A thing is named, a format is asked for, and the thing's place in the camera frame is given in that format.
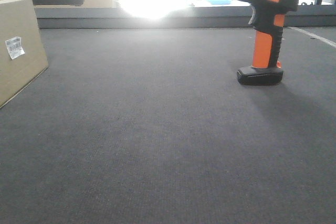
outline barcode scanner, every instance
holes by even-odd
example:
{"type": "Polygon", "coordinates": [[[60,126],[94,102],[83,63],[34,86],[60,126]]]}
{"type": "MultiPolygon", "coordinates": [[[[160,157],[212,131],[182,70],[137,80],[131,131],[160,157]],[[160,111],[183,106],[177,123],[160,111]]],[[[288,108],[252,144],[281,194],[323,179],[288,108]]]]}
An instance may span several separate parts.
{"type": "Polygon", "coordinates": [[[250,25],[257,30],[252,65],[238,69],[237,78],[245,85],[274,85],[284,71],[278,61],[285,14],[296,11],[299,0],[240,0],[253,8],[250,25]]]}

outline gray carpet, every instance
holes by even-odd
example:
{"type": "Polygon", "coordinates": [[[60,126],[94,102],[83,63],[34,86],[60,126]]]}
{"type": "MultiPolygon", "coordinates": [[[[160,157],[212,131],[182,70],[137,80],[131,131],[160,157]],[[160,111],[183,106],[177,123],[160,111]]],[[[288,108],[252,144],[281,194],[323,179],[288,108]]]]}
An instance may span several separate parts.
{"type": "Polygon", "coordinates": [[[42,30],[50,67],[0,110],[0,223],[336,222],[336,50],[285,29],[42,30]]]}

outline black rubber base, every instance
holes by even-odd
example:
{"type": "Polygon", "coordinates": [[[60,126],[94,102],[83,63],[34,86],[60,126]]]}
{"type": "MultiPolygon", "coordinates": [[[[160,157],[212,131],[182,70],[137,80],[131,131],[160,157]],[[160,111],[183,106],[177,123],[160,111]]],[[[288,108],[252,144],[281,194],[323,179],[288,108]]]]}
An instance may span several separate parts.
{"type": "Polygon", "coordinates": [[[275,85],[282,80],[284,71],[281,68],[239,68],[237,78],[243,85],[275,85]]]}

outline sticker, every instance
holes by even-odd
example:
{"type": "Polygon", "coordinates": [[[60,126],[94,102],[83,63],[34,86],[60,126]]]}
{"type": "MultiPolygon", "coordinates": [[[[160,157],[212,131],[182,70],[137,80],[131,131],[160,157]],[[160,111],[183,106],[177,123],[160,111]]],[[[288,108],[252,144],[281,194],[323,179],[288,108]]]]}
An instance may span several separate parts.
{"type": "Polygon", "coordinates": [[[6,40],[5,42],[9,56],[12,60],[25,54],[21,46],[21,37],[14,37],[12,39],[6,40]]]}

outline blue object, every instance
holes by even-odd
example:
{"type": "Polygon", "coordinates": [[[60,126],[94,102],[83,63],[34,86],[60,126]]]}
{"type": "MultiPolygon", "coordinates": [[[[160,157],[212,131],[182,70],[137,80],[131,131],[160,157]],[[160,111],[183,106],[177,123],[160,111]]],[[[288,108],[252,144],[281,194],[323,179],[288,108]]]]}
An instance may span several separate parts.
{"type": "Polygon", "coordinates": [[[212,5],[229,5],[232,0],[207,0],[212,5]]]}

